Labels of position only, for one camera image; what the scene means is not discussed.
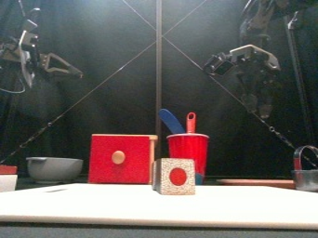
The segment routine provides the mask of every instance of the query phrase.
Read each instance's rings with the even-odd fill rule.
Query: black curtain
[[[246,2],[163,1],[163,108],[174,112],[183,124],[189,112],[198,114],[198,133],[210,137],[207,176],[289,178],[293,149],[234,99],[241,95],[235,75],[229,73],[211,79],[194,64],[203,66],[213,54],[229,53],[239,46],[239,16]],[[7,164],[18,165],[23,175],[28,156],[72,157],[84,160],[83,173],[87,173],[92,134],[155,134],[156,1],[23,3],[27,11],[34,7],[42,9],[38,22],[42,52],[59,55],[83,71],[84,77],[38,75],[34,87],[24,93],[0,92],[1,157],[54,122]],[[23,17],[18,1],[3,1],[0,9],[1,36],[19,38]],[[317,7],[311,7],[305,27],[295,33],[313,122],[318,112],[315,15]],[[283,18],[270,22],[269,34],[269,51],[278,57],[282,68],[282,87],[266,124],[297,147],[310,141]],[[1,88],[20,90],[19,63],[1,60],[1,68]],[[169,134],[163,126],[162,157],[169,156]]]

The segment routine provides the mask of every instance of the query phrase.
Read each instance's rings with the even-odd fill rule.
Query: red plastic cup
[[[209,136],[197,133],[174,134],[169,139],[169,157],[193,159],[195,173],[205,177]]]

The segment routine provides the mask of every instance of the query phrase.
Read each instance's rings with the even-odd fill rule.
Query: wooden knob
[[[114,160],[114,163],[115,163],[116,165],[123,164],[124,159],[126,159],[124,152],[122,152],[122,151],[114,152],[112,160]]]

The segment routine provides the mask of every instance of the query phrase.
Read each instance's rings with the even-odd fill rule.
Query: patterned cube
[[[194,160],[158,159],[152,165],[152,189],[163,195],[195,194]]]

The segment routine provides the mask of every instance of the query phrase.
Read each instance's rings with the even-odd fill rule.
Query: blue spatula
[[[183,134],[186,132],[179,120],[167,109],[160,109],[159,117],[173,134]]]

